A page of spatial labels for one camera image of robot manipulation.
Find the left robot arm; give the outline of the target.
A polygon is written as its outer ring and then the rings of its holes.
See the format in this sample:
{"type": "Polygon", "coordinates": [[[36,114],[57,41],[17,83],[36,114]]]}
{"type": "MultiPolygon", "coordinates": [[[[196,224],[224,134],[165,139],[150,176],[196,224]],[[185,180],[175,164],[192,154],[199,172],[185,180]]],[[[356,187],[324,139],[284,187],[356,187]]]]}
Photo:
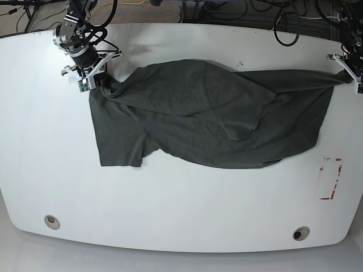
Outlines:
{"type": "Polygon", "coordinates": [[[346,71],[352,73],[352,78],[362,85],[362,1],[331,1],[338,8],[337,19],[334,21],[321,10],[319,1],[314,1],[314,7],[320,17],[339,31],[339,42],[343,57],[338,59],[346,71]]]}

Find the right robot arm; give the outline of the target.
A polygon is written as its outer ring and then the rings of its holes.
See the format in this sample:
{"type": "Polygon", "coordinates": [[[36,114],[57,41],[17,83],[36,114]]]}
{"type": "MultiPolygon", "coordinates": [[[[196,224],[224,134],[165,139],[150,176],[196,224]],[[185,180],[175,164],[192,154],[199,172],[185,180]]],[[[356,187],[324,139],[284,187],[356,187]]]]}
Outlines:
{"type": "Polygon", "coordinates": [[[106,40],[106,26],[114,17],[117,4],[117,1],[113,1],[108,18],[103,24],[95,26],[90,19],[97,1],[67,1],[64,20],[53,30],[54,45],[74,62],[73,66],[65,66],[61,75],[73,76],[81,92],[100,86],[109,87],[113,81],[107,63],[122,56],[122,52],[118,46],[106,40]]]}

